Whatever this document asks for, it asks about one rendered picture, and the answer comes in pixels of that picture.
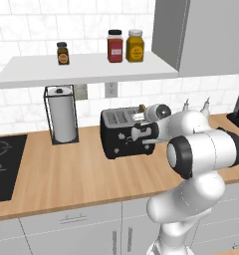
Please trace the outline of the grey wall cupboard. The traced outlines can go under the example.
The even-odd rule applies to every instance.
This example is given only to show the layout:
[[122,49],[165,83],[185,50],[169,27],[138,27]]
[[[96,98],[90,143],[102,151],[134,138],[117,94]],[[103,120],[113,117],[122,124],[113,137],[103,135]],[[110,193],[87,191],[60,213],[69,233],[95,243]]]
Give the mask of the grey wall cupboard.
[[239,74],[239,0],[156,0],[151,51],[181,77]]

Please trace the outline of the grey drawer front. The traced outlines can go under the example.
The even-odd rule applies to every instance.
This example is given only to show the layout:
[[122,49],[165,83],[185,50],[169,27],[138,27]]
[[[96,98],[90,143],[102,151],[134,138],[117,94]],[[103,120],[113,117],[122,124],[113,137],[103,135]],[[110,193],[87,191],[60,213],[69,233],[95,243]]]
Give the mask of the grey drawer front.
[[[61,224],[60,220],[69,216],[83,214],[87,216],[86,221]],[[121,219],[121,203],[109,203],[91,207],[83,207],[53,213],[40,214],[20,219],[25,233],[28,235],[50,232],[53,230],[66,229],[76,226],[86,226],[95,223],[111,222]]]
[[228,184],[222,199],[200,221],[199,230],[239,230],[239,183]]
[[235,250],[232,246],[239,244],[239,230],[218,232],[215,230],[199,230],[199,225],[193,237],[190,249],[195,255],[214,255]]

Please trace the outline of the white wall socket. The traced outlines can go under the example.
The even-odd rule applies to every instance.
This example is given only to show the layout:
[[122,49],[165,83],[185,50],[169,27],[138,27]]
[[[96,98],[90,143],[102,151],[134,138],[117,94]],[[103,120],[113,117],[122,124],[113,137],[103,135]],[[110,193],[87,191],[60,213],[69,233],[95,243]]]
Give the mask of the white wall socket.
[[105,97],[116,98],[118,96],[118,83],[105,83]]

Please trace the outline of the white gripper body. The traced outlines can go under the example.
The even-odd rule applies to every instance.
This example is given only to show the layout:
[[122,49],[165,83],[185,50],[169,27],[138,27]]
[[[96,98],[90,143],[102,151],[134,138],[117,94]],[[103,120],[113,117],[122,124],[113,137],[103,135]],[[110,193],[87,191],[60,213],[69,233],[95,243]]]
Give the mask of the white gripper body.
[[131,129],[131,139],[134,142],[146,144],[150,143],[152,139],[157,138],[157,132],[153,131],[150,127],[133,127]]

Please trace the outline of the white paper towel roll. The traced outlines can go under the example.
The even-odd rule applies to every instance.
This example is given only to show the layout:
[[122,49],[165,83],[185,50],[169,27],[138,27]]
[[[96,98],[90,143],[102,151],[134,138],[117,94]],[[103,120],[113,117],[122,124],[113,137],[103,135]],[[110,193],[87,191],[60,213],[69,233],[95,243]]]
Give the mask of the white paper towel roll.
[[69,142],[77,137],[72,90],[56,87],[48,90],[55,140]]

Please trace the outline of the red jar with black lid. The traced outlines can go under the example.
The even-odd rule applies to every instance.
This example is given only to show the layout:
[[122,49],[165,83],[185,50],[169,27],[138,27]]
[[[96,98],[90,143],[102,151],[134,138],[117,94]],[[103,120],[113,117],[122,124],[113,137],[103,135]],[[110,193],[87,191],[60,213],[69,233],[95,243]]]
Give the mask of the red jar with black lid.
[[110,63],[122,62],[121,30],[110,29],[108,34],[108,60]]

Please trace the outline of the grey wall switch plate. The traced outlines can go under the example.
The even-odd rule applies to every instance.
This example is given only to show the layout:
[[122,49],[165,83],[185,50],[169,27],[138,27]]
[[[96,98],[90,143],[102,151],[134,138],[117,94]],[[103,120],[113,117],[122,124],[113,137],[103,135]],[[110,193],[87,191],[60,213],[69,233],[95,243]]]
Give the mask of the grey wall switch plate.
[[88,98],[88,87],[86,84],[74,85],[75,100],[81,101]]

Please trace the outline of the small brown spice jar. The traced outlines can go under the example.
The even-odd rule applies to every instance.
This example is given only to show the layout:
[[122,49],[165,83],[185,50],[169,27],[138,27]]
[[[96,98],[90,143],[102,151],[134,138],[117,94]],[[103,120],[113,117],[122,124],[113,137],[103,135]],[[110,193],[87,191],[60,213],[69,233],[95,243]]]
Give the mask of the small brown spice jar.
[[69,51],[67,49],[67,44],[65,42],[58,42],[57,43],[57,54],[58,54],[58,63],[60,65],[69,65]]

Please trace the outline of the black hob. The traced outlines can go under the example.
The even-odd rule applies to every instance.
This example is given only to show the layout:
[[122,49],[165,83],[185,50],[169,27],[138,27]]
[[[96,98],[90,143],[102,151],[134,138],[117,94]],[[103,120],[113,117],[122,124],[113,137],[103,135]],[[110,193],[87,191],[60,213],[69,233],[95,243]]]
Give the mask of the black hob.
[[12,198],[27,136],[0,136],[0,202]]

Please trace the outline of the yellow jar with white lid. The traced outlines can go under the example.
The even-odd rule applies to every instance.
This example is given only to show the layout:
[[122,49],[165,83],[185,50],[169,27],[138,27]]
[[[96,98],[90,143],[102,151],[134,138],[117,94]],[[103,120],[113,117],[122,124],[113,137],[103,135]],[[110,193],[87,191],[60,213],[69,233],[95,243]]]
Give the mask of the yellow jar with white lid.
[[126,59],[133,62],[142,62],[144,52],[144,42],[142,40],[142,31],[131,29],[128,31],[126,40]]

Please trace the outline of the white wall shelf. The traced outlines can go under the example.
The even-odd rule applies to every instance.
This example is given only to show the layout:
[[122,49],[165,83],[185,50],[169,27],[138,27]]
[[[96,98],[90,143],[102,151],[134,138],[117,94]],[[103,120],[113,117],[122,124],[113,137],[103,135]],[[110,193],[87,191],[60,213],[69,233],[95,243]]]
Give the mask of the white wall shelf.
[[155,54],[141,63],[110,63],[106,53],[70,56],[59,65],[56,56],[13,57],[0,73],[0,90],[177,78],[178,72]]

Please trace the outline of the grey cupboard door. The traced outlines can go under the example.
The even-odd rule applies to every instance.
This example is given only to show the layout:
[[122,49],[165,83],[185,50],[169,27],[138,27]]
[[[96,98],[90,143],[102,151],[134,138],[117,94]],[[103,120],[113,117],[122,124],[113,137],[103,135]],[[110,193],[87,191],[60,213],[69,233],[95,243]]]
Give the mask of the grey cupboard door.
[[[147,213],[147,198],[122,203],[121,255],[146,255],[159,232],[159,224],[153,223]],[[131,251],[127,252],[128,228],[132,227]]]
[[0,255],[32,255],[19,219],[0,221]]
[[106,222],[27,236],[33,255],[113,255],[113,231],[120,255],[120,223]]

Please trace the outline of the black toaster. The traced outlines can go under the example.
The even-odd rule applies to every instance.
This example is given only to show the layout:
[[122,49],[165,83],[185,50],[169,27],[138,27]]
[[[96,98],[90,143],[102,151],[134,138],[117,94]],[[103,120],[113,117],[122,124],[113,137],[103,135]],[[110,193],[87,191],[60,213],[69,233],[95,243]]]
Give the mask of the black toaster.
[[[153,153],[154,143],[142,144],[131,139],[131,129],[135,125],[131,116],[137,113],[138,107],[108,109],[101,112],[100,136],[108,159]],[[124,139],[119,139],[120,132],[124,134]]]

